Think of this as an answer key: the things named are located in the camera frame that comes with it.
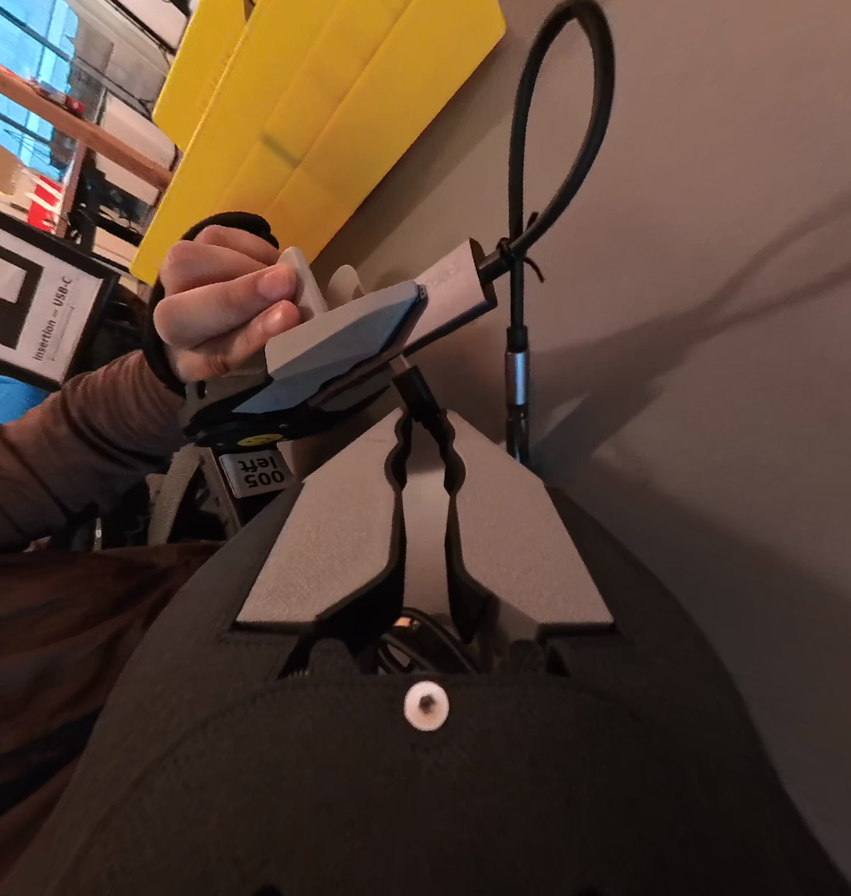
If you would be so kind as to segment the person's left hand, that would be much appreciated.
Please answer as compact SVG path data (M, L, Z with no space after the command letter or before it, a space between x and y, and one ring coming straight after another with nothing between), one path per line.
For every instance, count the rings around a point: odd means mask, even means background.
M237 216L216 218L169 249L151 330L180 389L237 371L300 323L297 273L280 257L268 226Z

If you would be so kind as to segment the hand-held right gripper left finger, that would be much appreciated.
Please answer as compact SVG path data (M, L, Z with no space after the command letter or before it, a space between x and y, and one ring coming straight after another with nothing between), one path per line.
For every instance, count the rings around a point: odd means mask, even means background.
M374 641L404 605L409 419L394 409L303 482L238 612L243 628Z

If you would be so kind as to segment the person's brown sweater torso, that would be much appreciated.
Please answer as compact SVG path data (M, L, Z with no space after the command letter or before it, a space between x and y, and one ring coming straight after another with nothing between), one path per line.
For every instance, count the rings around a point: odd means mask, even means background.
M0 885L144 634L220 542L0 554Z

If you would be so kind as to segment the yellow plastic bin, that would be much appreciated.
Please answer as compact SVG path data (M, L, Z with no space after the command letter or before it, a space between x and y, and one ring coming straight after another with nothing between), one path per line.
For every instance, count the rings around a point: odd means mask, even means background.
M494 1L198 2L153 111L182 158L132 275L233 211L312 262L505 32Z

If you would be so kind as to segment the blue-lit window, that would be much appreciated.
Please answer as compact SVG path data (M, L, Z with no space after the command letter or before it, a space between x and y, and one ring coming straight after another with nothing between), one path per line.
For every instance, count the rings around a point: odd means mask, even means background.
M29 82L71 94L79 18L63 1L0 1L0 64ZM56 182L75 142L51 122L0 93L0 146Z

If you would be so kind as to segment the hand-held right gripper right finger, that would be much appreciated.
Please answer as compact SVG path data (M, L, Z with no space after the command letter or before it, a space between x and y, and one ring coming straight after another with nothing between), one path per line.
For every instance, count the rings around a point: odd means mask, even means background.
M543 481L456 412L444 420L447 588L462 640L610 629L612 613Z

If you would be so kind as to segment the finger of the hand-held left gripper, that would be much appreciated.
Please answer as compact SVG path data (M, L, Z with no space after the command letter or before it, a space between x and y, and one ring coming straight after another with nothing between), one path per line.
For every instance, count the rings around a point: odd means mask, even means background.
M398 349L265 349L266 380L235 410L274 423L337 424L384 394L398 355Z
M329 308L300 249L284 250L279 265L296 273L301 322L265 347L268 391L319 391L392 346L426 300L408 280Z

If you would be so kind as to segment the blue box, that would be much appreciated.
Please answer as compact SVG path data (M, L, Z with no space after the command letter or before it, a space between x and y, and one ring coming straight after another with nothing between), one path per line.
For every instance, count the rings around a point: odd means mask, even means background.
M0 375L0 426L20 419L50 395L47 389Z

